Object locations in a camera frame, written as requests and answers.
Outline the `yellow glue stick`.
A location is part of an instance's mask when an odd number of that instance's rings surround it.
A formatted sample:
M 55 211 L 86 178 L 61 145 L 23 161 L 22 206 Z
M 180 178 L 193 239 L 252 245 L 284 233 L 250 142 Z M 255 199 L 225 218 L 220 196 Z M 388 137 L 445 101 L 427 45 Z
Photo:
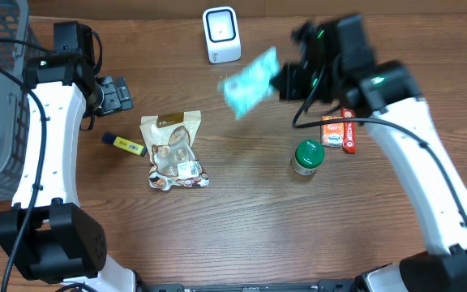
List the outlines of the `yellow glue stick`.
M 121 136 L 111 134 L 109 132 L 104 133 L 104 135 L 101 138 L 101 141 L 106 144 L 112 144 L 117 148 L 128 151 L 140 157 L 144 157 L 148 151 L 143 145 L 137 144 L 135 142 L 122 138 Z

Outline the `red white snack bar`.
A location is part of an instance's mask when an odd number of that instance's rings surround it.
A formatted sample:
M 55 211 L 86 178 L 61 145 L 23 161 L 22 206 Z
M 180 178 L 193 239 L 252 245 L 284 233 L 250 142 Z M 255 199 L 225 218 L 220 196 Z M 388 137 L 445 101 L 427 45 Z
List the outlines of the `red white snack bar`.
M 354 112 L 351 109 L 343 108 L 341 110 L 342 118 L 354 118 Z M 344 136 L 343 136 L 343 149 L 348 154 L 356 153 L 356 142 L 355 142 L 355 133 L 354 133 L 354 123 L 345 122 L 344 123 Z

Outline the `brown white snack pouch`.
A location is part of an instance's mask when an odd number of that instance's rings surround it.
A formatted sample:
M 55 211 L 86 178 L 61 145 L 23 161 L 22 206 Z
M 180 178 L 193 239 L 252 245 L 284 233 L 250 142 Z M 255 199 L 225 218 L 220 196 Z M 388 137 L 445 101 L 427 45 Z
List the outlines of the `brown white snack pouch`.
M 201 124 L 198 110 L 143 116 L 139 129 L 152 163 L 150 187 L 170 191 L 174 187 L 206 187 L 208 174 L 191 146 Z

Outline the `orange snack packet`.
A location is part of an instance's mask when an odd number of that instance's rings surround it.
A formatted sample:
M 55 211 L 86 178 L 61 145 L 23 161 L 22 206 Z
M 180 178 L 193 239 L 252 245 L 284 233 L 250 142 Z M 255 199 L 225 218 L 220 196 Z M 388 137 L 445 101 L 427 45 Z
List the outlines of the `orange snack packet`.
M 344 124 L 329 123 L 321 126 L 321 144 L 324 147 L 341 148 L 344 139 Z

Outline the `teal white tissue pack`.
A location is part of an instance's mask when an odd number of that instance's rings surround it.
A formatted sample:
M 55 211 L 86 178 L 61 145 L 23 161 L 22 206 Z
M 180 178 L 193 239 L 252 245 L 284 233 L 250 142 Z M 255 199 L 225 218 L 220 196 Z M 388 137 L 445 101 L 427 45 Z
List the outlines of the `teal white tissue pack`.
M 237 120 L 275 92 L 270 81 L 280 72 L 276 48 L 270 47 L 238 73 L 220 81 L 218 91 Z

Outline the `grey tape roll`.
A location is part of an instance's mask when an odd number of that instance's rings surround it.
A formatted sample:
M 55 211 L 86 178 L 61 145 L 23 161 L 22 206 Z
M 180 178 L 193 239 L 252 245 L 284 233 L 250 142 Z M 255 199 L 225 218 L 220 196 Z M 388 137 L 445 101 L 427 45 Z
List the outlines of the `grey tape roll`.
M 323 145 L 316 140 L 303 140 L 295 149 L 291 166 L 300 175 L 312 175 L 325 157 Z

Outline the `grey plastic mesh basket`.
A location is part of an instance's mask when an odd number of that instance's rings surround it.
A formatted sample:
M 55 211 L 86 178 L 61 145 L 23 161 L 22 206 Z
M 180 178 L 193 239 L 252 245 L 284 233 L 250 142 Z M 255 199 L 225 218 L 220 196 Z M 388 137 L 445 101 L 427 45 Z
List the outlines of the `grey plastic mesh basket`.
M 10 200 L 23 177 L 33 101 L 7 77 L 22 79 L 27 60 L 42 52 L 13 41 L 37 43 L 25 0 L 0 0 L 0 200 Z

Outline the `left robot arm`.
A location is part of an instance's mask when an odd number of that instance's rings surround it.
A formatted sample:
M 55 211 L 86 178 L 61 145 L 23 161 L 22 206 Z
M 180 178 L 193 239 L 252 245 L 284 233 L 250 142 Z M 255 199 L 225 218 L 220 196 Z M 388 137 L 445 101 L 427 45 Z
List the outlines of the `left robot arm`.
M 11 209 L 0 212 L 7 268 L 61 291 L 139 291 L 133 270 L 107 251 L 103 227 L 79 205 L 76 158 L 80 126 L 130 110 L 122 78 L 100 76 L 102 44 L 78 22 L 54 25 L 54 47 L 28 60 L 18 85 L 27 95 L 28 141 Z

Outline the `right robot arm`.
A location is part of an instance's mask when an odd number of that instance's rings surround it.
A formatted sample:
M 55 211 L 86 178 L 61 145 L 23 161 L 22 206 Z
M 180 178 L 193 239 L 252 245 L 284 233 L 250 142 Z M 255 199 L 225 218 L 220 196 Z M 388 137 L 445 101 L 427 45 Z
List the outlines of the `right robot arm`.
M 398 61 L 378 63 L 360 15 L 292 31 L 302 52 L 272 79 L 283 100 L 337 101 L 380 146 L 413 205 L 425 251 L 324 291 L 467 291 L 467 189 L 446 152 L 417 80 Z

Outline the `white barcode scanner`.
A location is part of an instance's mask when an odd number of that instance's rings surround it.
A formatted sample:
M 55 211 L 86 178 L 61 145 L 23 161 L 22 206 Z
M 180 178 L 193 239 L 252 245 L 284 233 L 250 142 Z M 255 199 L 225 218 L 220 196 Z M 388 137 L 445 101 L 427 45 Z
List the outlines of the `white barcode scanner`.
M 202 15 L 202 21 L 209 62 L 237 61 L 242 47 L 235 10 L 231 6 L 208 8 Z

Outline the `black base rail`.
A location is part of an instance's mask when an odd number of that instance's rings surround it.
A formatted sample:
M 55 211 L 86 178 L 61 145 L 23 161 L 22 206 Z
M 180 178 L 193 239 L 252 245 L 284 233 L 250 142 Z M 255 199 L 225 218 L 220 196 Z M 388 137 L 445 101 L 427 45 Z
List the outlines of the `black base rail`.
M 184 286 L 182 284 L 147 285 L 141 283 L 141 292 L 358 292 L 353 279 L 320 280 L 316 283 L 239 284 Z

